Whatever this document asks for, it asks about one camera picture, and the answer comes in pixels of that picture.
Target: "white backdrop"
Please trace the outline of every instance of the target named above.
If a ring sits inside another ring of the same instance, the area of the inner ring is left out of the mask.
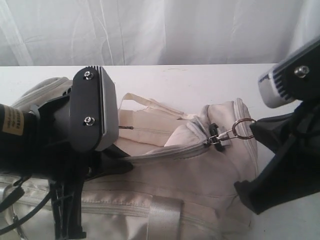
[[[320,0],[0,0],[0,66],[277,63]]]

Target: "white bag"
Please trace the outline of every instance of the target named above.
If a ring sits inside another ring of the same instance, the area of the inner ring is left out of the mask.
[[[65,81],[64,89],[49,88],[48,95],[60,96],[70,83]],[[39,98],[37,91],[41,91],[41,103],[49,99],[43,96],[44,88],[31,93]],[[134,94],[127,94],[124,99],[147,106],[141,111],[119,111],[120,125],[134,129],[120,129],[116,144],[135,155],[126,158],[134,169],[84,184],[82,226],[87,239],[239,239],[249,229],[251,213],[240,202],[234,183],[256,177],[257,144],[254,139],[232,139],[219,152],[207,141],[210,124],[231,129],[236,120],[250,117],[241,99],[206,105],[199,115],[184,114]],[[14,107],[26,110],[28,102],[40,104],[29,95]],[[246,124],[240,124],[237,131],[251,134]],[[0,177],[3,186],[16,180],[12,176]],[[48,193],[48,183],[43,179],[32,178],[23,187],[25,195],[13,209],[5,211],[8,224],[12,224],[13,211],[23,217]],[[50,203],[19,232],[29,240],[54,239]]]

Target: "label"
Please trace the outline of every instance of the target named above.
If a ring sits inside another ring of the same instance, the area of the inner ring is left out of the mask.
[[[7,134],[22,136],[22,134],[24,133],[24,125],[25,125],[23,112],[10,106],[6,106],[6,105],[3,105],[3,106],[4,106],[4,121],[3,121],[2,132]]]

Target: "bag handle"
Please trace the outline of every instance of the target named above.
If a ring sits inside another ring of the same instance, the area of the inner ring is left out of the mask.
[[[136,103],[141,104],[143,106],[146,106],[148,108],[160,110],[160,111],[163,111],[163,112],[168,113],[173,116],[177,116],[182,119],[193,119],[195,116],[194,114],[186,114],[183,111],[179,111],[174,108],[163,105],[160,102],[157,102],[156,100],[154,100],[152,98],[150,98],[150,99],[144,98],[142,96],[138,96],[138,95],[135,95],[135,94],[129,93],[129,92],[123,96],[119,110],[121,109],[124,100],[133,100]]]

